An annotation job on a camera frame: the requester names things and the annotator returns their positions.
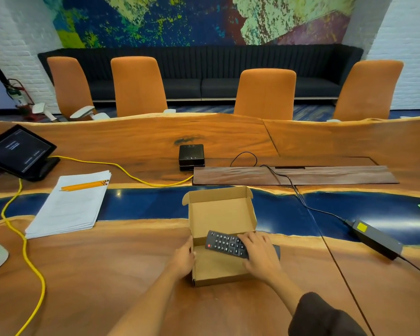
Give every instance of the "conference table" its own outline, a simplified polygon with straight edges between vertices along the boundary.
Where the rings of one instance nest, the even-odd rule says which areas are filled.
[[[0,133],[15,123],[0,122]],[[207,166],[229,166],[243,151],[272,166],[386,165],[399,184],[303,185],[308,205],[362,219],[404,244],[420,267],[420,117],[314,123],[231,114],[149,114],[103,121],[19,123],[56,144],[54,154],[118,163],[152,183],[171,184],[180,172],[179,146],[203,144]],[[234,166],[252,166],[249,154]],[[111,170],[95,227],[32,239],[29,256],[45,276],[47,295],[28,335],[106,335],[163,270],[190,235],[183,195],[196,189],[151,188],[119,169],[61,162],[43,181],[23,181],[7,210],[24,231],[59,176]],[[258,231],[281,247],[283,269],[305,291],[349,313],[369,335],[420,335],[420,271],[359,243],[334,217],[304,208],[287,186],[255,186]],[[18,180],[0,176],[0,210]],[[34,309],[40,283],[22,258],[21,240],[0,219],[0,335],[13,335]],[[176,286],[162,335],[287,335],[291,315],[271,288],[246,280],[195,288]]]

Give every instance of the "colorful mural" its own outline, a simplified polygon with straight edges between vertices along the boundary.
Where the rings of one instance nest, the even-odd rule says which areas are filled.
[[[355,0],[44,0],[65,48],[341,42]]]

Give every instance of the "cardboard box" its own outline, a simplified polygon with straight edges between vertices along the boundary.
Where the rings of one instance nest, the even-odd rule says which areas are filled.
[[[195,286],[251,278],[243,266],[243,259],[207,250],[204,245],[209,230],[233,236],[254,231],[257,218],[252,198],[252,191],[247,186],[190,191],[185,194],[182,205],[188,205],[193,251],[196,251],[192,270]]]

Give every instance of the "tv remote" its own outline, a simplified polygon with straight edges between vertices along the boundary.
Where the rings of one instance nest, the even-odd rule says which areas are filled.
[[[274,245],[280,259],[280,246]],[[231,256],[249,259],[246,246],[235,236],[210,230],[207,234],[206,249],[222,252]]]

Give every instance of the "orange upholstered chair back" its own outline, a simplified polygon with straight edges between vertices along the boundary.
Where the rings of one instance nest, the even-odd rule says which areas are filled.
[[[241,73],[234,114],[292,120],[296,72],[288,69],[246,69]]]
[[[111,67],[117,116],[162,113],[168,108],[156,59],[123,56],[113,58]]]
[[[403,62],[397,60],[357,62],[342,86],[333,119],[387,119],[402,69]]]
[[[83,108],[93,106],[89,84],[78,60],[67,56],[52,56],[47,59],[59,110],[66,118]],[[81,120],[91,120],[88,116]]]

